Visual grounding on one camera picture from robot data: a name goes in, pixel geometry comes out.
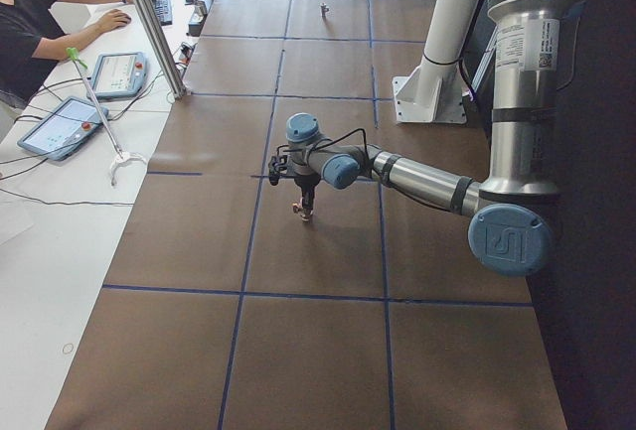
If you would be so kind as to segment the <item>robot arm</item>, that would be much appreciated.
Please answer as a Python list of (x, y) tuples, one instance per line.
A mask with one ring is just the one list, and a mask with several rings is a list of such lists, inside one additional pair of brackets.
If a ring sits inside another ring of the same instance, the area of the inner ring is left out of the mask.
[(555, 122), (557, 57), (562, 20), (576, 0), (436, 0), (420, 64), (393, 80), (397, 121), (466, 124), (464, 49), (473, 20), (485, 11), (494, 31), (484, 67), (492, 68), (490, 166), (479, 182), (369, 143), (324, 135), (315, 116), (292, 115), (286, 141), (268, 165), (268, 179), (292, 180), (294, 210), (312, 217), (315, 190), (342, 190), (361, 177), (426, 207), (469, 218), (473, 255), (504, 276), (528, 276), (550, 261), (559, 190), (547, 170)]

